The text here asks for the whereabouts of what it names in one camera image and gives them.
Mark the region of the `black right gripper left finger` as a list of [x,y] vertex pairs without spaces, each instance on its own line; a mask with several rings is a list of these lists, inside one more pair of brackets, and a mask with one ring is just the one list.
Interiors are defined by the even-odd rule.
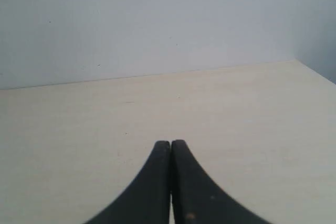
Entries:
[[170,143],[155,142],[129,186],[87,223],[169,223]]

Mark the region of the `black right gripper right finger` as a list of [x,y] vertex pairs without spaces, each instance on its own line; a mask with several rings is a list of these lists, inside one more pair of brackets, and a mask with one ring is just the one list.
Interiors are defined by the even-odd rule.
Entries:
[[175,223],[265,223],[208,176],[184,140],[172,142],[171,172]]

